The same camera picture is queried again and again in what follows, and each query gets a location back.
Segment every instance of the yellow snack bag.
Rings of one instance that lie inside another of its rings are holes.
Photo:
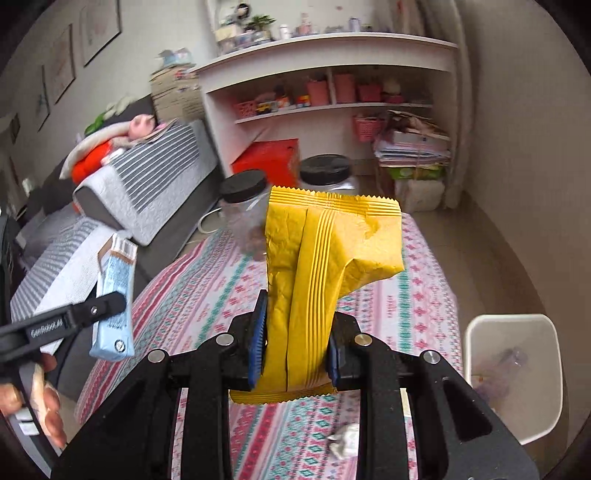
[[[239,403],[327,394],[324,368],[337,300],[402,271],[398,202],[273,187],[267,210],[267,350]]]

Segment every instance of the gray striped blanket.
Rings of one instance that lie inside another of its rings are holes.
[[[12,321],[85,301],[99,274],[97,254],[115,231],[88,217],[63,229],[27,273],[10,301]],[[55,353],[61,343],[43,352]]]
[[[200,154],[202,144],[209,148],[200,142],[204,135],[201,121],[174,123],[116,157],[78,189],[90,188],[139,244],[148,245],[215,168],[215,155]]]

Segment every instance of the stack of papers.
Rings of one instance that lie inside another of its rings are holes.
[[[414,167],[449,163],[449,137],[386,131],[374,142],[374,155],[383,167]]]

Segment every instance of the black lid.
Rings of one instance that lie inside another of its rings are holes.
[[[316,155],[300,163],[300,178],[310,185],[333,185],[350,175],[351,163],[343,155]]]
[[[259,195],[267,188],[267,176],[262,170],[245,170],[226,178],[220,194],[228,203],[240,203]]]

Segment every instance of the snack wrapper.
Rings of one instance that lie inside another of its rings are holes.
[[[267,240],[267,349],[238,403],[273,403],[334,391],[324,368],[337,300],[404,269],[398,202],[273,187]]]
[[[137,254],[138,247],[117,233],[100,249],[96,296],[118,291],[125,296],[127,308],[93,325],[91,356],[117,362],[135,355],[131,304]]]

